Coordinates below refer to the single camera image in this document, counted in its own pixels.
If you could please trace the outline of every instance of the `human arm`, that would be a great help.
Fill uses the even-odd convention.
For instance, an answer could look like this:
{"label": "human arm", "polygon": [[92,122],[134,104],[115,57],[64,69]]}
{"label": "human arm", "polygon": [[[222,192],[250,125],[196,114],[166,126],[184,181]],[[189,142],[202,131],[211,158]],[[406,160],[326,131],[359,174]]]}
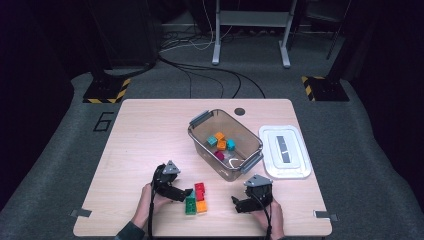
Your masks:
{"label": "human arm", "polygon": [[[283,218],[283,209],[281,208],[280,203],[278,203],[275,199],[272,200],[271,204],[266,207],[268,213],[271,217],[271,240],[278,240],[284,238],[284,218]],[[262,229],[265,231],[268,228],[268,220],[266,214],[263,210],[253,211],[251,214],[255,217],[255,219],[259,222]]]}
{"label": "human arm", "polygon": [[[115,240],[138,240],[143,238],[145,232],[142,228],[149,218],[151,196],[152,187],[150,186],[150,183],[147,183],[141,191],[141,197],[134,216],[131,221],[128,222],[127,225],[116,235]],[[156,194],[153,200],[155,206],[153,213],[157,213],[163,205],[171,201],[172,200],[169,198]]]}

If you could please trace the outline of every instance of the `toy block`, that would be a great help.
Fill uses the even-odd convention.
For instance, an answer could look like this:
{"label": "toy block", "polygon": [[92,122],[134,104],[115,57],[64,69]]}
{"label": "toy block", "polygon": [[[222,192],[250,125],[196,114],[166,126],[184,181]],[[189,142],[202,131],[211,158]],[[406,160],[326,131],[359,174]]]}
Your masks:
{"label": "toy block", "polygon": [[227,140],[227,150],[234,151],[235,148],[236,148],[236,143],[234,142],[234,140],[228,139]]}
{"label": "toy block", "polygon": [[196,199],[194,198],[186,198],[186,215],[196,215],[197,207],[196,207]]}
{"label": "toy block", "polygon": [[209,146],[214,147],[218,143],[218,139],[216,139],[216,137],[214,136],[210,136],[208,137],[208,143],[209,143]]}
{"label": "toy block", "polygon": [[205,185],[203,183],[196,183],[194,184],[194,189],[196,189],[196,192],[205,192]]}
{"label": "toy block", "polygon": [[208,211],[208,207],[206,205],[206,201],[198,201],[196,202],[196,209],[198,213],[203,213]]}
{"label": "toy block", "polygon": [[204,201],[205,200],[205,193],[202,191],[196,191],[196,202]]}
{"label": "toy block", "polygon": [[217,132],[215,133],[215,137],[216,139],[219,140],[224,140],[225,139],[225,135],[222,132]]}
{"label": "toy block", "polygon": [[195,199],[196,198],[195,192],[196,192],[195,190],[191,191],[190,195],[188,195],[186,198],[193,198],[193,199]]}
{"label": "toy block", "polygon": [[224,151],[227,148],[227,141],[225,141],[225,140],[218,140],[218,144],[216,145],[216,148],[219,151]]}
{"label": "toy block", "polygon": [[224,154],[221,151],[216,151],[214,155],[221,161],[225,158]]}

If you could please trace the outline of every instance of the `green block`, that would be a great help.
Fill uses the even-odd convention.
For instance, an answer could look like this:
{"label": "green block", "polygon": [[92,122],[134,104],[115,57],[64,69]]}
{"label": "green block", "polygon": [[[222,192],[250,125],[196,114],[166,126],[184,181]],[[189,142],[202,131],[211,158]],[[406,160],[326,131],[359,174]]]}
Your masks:
{"label": "green block", "polygon": [[196,215],[196,199],[195,198],[186,198],[186,215]]}

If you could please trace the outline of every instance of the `black backdrop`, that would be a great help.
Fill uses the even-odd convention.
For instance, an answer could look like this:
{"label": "black backdrop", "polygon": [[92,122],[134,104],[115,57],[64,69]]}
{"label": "black backdrop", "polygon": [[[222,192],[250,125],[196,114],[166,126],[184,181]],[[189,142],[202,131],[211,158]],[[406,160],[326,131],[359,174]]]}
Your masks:
{"label": "black backdrop", "polygon": [[379,10],[364,64],[351,83],[377,142],[424,211],[424,7],[418,0],[390,0]]}
{"label": "black backdrop", "polygon": [[73,87],[27,2],[0,1],[0,36],[2,209],[56,131]]}

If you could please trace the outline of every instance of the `white container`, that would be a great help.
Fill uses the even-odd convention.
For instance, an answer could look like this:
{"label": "white container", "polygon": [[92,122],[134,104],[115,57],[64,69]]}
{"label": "white container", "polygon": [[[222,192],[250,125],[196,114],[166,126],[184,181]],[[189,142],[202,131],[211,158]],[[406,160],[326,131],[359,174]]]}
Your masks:
{"label": "white container", "polygon": [[265,125],[259,129],[265,169],[274,178],[304,179],[312,165],[299,130],[291,125]]}

